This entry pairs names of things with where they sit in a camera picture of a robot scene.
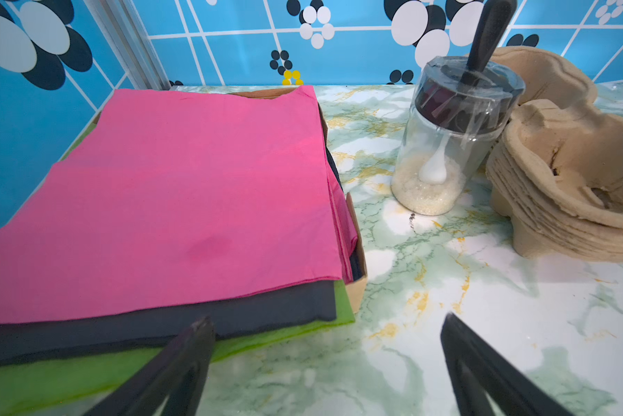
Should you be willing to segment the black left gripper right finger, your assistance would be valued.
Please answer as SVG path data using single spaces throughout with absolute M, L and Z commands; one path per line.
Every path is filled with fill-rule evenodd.
M 441 346 L 461 415 L 569 415 L 453 313 L 441 328 Z

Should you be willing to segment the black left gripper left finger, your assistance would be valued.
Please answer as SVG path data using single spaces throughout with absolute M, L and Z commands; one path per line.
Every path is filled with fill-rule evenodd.
M 216 332 L 194 322 L 87 415 L 194 415 L 202 398 Z

